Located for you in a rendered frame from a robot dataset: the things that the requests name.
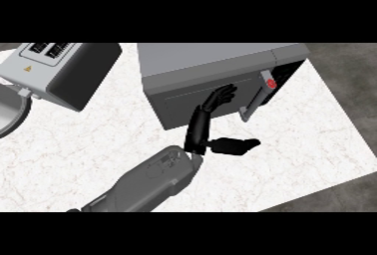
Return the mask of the dark grey microwave door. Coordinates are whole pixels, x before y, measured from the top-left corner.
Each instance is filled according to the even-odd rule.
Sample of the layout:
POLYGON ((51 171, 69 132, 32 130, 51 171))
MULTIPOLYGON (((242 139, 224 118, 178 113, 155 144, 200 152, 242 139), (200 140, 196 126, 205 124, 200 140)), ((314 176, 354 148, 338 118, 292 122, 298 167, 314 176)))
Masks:
POLYGON ((221 105, 211 117, 228 115, 237 112, 251 102, 252 97, 262 85, 259 71, 227 77, 214 81, 178 87, 177 85, 162 86, 149 89, 144 86, 144 95, 150 102, 163 130, 184 126, 189 123, 193 109, 200 105, 209 93, 224 85, 233 84, 236 87, 234 97, 228 103, 221 105))

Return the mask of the grey round pot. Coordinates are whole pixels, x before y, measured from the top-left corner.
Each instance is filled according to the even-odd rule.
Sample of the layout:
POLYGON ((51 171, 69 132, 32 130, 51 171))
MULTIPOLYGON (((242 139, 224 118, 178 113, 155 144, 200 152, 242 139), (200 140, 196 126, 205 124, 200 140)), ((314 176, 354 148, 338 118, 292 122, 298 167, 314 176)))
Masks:
POLYGON ((0 138, 19 127, 30 111, 32 100, 19 91, 16 86, 0 83, 0 138))

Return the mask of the grey microwave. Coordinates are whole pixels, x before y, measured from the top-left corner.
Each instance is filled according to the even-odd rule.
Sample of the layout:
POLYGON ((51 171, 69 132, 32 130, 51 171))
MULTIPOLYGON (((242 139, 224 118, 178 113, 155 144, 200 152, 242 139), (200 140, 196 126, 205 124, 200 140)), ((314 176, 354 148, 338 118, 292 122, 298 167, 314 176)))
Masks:
POLYGON ((144 86, 187 87, 267 70, 276 88, 259 106, 267 104, 308 56, 301 43, 140 43, 137 50, 143 91, 144 86))

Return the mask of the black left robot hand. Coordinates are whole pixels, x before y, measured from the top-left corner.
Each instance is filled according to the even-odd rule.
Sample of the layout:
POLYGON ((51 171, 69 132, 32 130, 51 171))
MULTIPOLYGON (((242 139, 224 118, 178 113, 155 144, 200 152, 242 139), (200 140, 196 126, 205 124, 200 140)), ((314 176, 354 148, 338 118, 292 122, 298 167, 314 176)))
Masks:
POLYGON ((223 104, 230 102, 234 91, 236 86, 233 84, 224 85, 209 93, 203 103, 194 107, 187 124, 186 152, 203 155, 205 149, 209 148, 212 153, 243 155, 259 145, 257 138, 234 139, 220 137, 208 139, 209 115, 223 104))

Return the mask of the grey toaster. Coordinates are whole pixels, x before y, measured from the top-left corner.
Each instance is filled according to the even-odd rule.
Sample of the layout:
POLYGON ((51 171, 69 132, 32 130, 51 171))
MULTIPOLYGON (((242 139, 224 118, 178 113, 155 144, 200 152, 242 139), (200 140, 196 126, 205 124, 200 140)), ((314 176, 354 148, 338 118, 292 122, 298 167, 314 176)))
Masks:
POLYGON ((79 112, 122 50, 118 43, 21 43, 0 64, 19 95, 79 112))

